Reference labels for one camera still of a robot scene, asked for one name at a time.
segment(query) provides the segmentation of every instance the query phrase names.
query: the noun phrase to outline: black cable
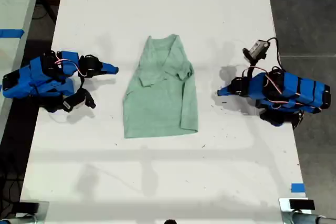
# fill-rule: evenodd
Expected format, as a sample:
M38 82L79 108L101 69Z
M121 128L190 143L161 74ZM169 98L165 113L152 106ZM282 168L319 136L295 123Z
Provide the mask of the black cable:
M16 178L15 179L11 179L11 178L8 178L8 167L11 166L13 169L14 169L14 172L16 173ZM0 169L1 169L1 182L0 183L0 215L4 214L4 212L10 207L12 206L13 204L15 203L18 203L18 201L13 201L12 200L12 188L14 186L15 183L17 183L17 187L18 187L18 193L20 194L21 192L21 186L20 186L20 182L23 181L23 179L20 179L19 178L19 170L16 166L16 162L15 162L15 159L14 157L12 156L9 156L7 157L6 159L0 159ZM10 185L9 189L8 189L8 198L6 198L6 196L4 195L4 189L5 189L5 185L6 185L6 182L8 181L12 181L12 184ZM3 202L7 202L8 205L6 207L4 207L4 204ZM7 218L12 212L9 211L6 216L4 218Z
M37 18L33 18L33 17L32 17L32 19L34 19L34 20L36 20L36 19L42 19L42 18L44 18L45 16L47 16L47 14L48 14L48 13L47 13L47 11L46 11L42 16L37 17Z
M276 44L276 47L277 47L277 61L278 61L278 64L279 64L279 66L282 68L282 70L284 71L284 72L286 72L286 70L284 69L284 67L282 66L282 64L281 64L281 60L280 60L280 54L279 54L279 40L278 40L278 38L277 37L272 37L272 38L269 38L268 40L267 40L267 42L270 42L271 40L275 40L275 44Z

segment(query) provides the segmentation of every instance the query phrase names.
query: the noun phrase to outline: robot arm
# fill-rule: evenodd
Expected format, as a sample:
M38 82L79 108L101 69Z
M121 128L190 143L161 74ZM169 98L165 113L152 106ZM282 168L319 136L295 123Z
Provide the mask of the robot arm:
M75 72L81 79L79 90L74 92L71 77ZM96 105L89 91L83 89L85 78L102 74L117 74L118 67L103 63L93 55L78 57L76 52L49 51L24 66L4 76L3 95L6 98L31 96L49 112L64 109L70 112L75 106L85 103Z

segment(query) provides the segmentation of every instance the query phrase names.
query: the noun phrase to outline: cable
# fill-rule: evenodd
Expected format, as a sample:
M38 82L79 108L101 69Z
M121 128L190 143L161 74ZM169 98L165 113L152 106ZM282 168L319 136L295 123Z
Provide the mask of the cable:
M282 95L282 91L281 91L280 88L274 83L274 81L268 76L268 72L267 72L265 69L260 68L260 67L256 67L256 66L250 66L250 67L248 67L247 69L250 69L250 68L258 68L258 69L260 69L260 70L265 71L265 72L266 72L266 74L265 74L266 78L273 84L273 86L274 86L275 89L279 92L279 94ZM245 70L243 71L243 73L241 73L242 77L244 77L244 73L245 73L245 71L246 71L247 69L245 69Z
M277 37L269 38L269 39L267 40L267 42L270 42L270 41L273 40L273 39L275 40L275 44L276 44L276 46L277 46L277 61L278 61L278 64L279 64L280 68L281 68L284 72L286 72L286 70L285 70L284 67L282 66L282 64L281 64L281 60L280 60L279 40L278 40L278 38L277 38Z
M36 4L35 7L34 7L34 10L35 10L36 7L41 7L41 8L43 8L43 6L40 6L40 5L37 5L37 4ZM32 19L33 19L33 20L42 19L42 18L44 18L45 16L47 16L47 14L48 14L48 13L47 13L47 11L46 11L42 16L37 17L37 18L33 18L33 17L32 17Z
M87 76L88 74L82 74L81 71L79 70L79 67L77 66L77 64L75 62L73 62L72 60L68 60L68 59L59 59L57 61L55 61L55 64L59 65L62 61L70 61L72 62L75 67L77 68L77 71L79 72L79 74L83 77Z
M281 103L281 104L287 104L287 103L289 103L289 102L286 102L286 101L272 101L272 100L269 100L269 99L267 99L269 102L272 102L272 103ZM301 105L301 106L304 106L304 104L302 104L302 103L299 103L299 102L296 102L295 103L296 105Z
M16 173L16 178L15 179L9 179L8 178L8 170L7 168L11 166L13 169L14 169L14 172ZM18 193L17 194L20 194L21 192L21 186L20 186L20 182L23 181L23 179L20 179L19 178L19 170L16 166L16 162L15 162L15 158L13 158L11 155L9 155L8 157L6 157L5 159L0 159L0 170L1 170L1 179L3 181L3 183L0 183L0 201L1 201L1 204L0 204L0 215L2 215L12 204L15 204L15 203L18 203L18 201L13 201L12 200L12 188L14 186L15 183L17 183L17 187L18 187ZM6 198L4 196L4 189L5 189L5 184L6 182L8 181L13 181L12 184L10 185L9 189L8 189L8 196L9 198ZM3 206L3 202L6 201L8 202L8 205L4 208ZM7 218L12 212L9 211L7 213L6 216L4 216L4 218Z

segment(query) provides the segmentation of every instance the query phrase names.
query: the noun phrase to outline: red wire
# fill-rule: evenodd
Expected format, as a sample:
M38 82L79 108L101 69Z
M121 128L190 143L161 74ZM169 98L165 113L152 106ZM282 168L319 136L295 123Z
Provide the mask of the red wire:
M76 63L74 63L72 60L68 60L68 59L59 59L57 61L55 61L55 64L61 64L62 61L70 61L71 63L73 63L75 65L75 67L77 68L77 71L79 72L79 74L83 77L87 76L87 74L82 74L81 71L79 70L78 66Z

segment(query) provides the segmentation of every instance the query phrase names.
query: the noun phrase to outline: white wire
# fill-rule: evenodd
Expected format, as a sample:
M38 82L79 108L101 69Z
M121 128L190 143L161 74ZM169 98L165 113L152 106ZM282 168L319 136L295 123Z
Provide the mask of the white wire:
M77 71L79 72L79 74L83 77L87 76L88 74L82 74L81 71L79 70L78 66L76 63L74 63L72 60L68 60L68 59L59 59L57 61L55 61L55 64L59 65L61 64L62 61L70 61L71 63L73 63L75 65L75 67L77 68Z
M266 76L267 80L270 81L270 82L273 84L273 86L274 86L275 89L279 92L279 94L282 94L282 91L280 90L280 88L273 82L273 80L270 78L270 76L268 76L268 72L267 72L265 69L260 68L260 67L257 67L257 66L250 66L250 67L248 67L247 69L249 69L249 68L257 68L257 69L260 69L260 70L262 70L262 71L265 71L265 72L266 72L265 76Z

